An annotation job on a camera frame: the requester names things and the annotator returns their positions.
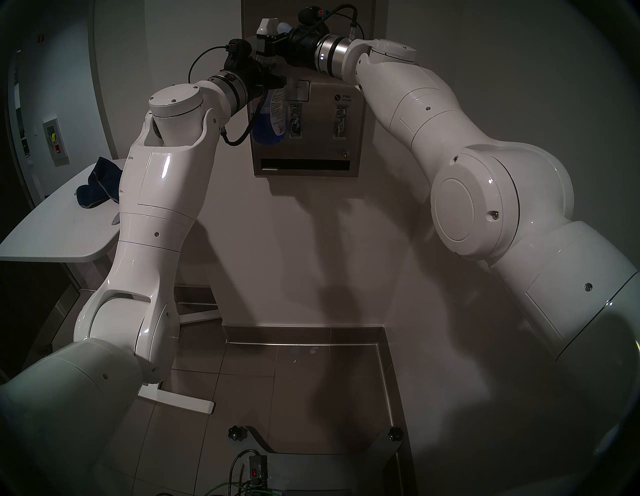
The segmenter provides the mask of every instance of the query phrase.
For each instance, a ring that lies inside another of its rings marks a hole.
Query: white table
[[[121,169],[126,159],[113,160]],[[35,207],[0,244],[0,260],[22,262],[90,262],[118,241],[120,224],[112,225],[118,204],[107,200],[83,209],[76,190],[87,184],[95,164],[76,174]]]

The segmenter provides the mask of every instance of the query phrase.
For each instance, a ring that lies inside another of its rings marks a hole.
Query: green cable
[[[215,491],[216,489],[221,488],[222,486],[228,486],[228,485],[229,485],[229,483],[228,483],[228,482],[223,482],[223,483],[221,483],[221,484],[218,484],[216,487],[211,488],[210,490],[208,490],[208,491],[205,493],[205,495],[204,495],[204,496],[209,496],[209,495],[210,495],[213,491]],[[231,485],[232,485],[232,486],[235,486],[235,487],[237,487],[237,488],[241,488],[241,487],[242,487],[240,484],[237,484],[237,483],[235,483],[235,482],[232,482],[232,483],[231,483]],[[265,491],[265,490],[263,490],[263,489],[250,489],[250,488],[249,488],[249,489],[243,489],[243,491],[241,491],[241,492],[247,492],[247,491],[254,491],[254,492],[257,492],[257,493],[271,494],[271,495],[273,495],[273,496],[282,496],[282,494],[274,493],[274,492],[272,492],[272,491]]]

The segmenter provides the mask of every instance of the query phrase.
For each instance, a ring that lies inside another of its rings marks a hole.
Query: blue spray bottle
[[[261,38],[266,36],[275,36],[280,33],[286,33],[291,30],[291,26],[281,22],[278,19],[263,19],[260,27],[256,32],[258,43]],[[255,59],[261,64],[274,68],[276,65],[275,57],[272,54],[266,54],[256,50]],[[252,112],[258,106],[259,99],[252,102]],[[277,90],[269,90],[267,99],[260,110],[260,115],[253,125],[251,136],[256,143],[263,145],[274,145],[280,143],[284,138],[287,128],[287,115],[285,111],[285,92],[284,88]]]
[[[252,111],[255,111],[258,101],[259,99],[255,99],[252,102]],[[269,90],[260,115],[251,130],[251,136],[256,143],[274,145],[282,141],[286,127],[284,88]]]

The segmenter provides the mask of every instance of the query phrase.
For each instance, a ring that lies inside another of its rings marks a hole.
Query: dark blue towel
[[[76,190],[78,204],[85,209],[92,209],[107,200],[120,203],[118,188],[122,170],[104,157],[98,158],[95,167],[89,174],[87,184]]]

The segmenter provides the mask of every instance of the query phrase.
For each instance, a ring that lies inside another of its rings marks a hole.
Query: silver metal ring
[[[329,68],[327,65],[329,58],[329,50],[331,49],[331,45],[338,38],[337,35],[326,35],[316,48],[316,69],[318,72],[322,74],[329,74]]]
[[[351,41],[348,38],[343,38],[333,49],[333,54],[331,56],[331,70],[333,72],[333,76],[338,79],[342,79],[342,62],[344,61],[344,56],[347,53],[349,45],[351,45]]]
[[[227,81],[234,85],[234,88],[236,89],[236,91],[238,92],[238,96],[240,97],[240,101],[238,102],[239,107],[243,108],[246,105],[247,96],[249,94],[246,90],[246,86],[244,85],[244,81],[229,70],[221,70],[218,74],[223,76]]]
[[[247,91],[243,81],[233,72],[222,70],[209,78],[213,84],[220,88],[231,107],[231,115],[237,113],[246,105]]]
[[[342,79],[342,62],[351,41],[344,36],[326,35],[316,49],[316,69],[322,74]]]

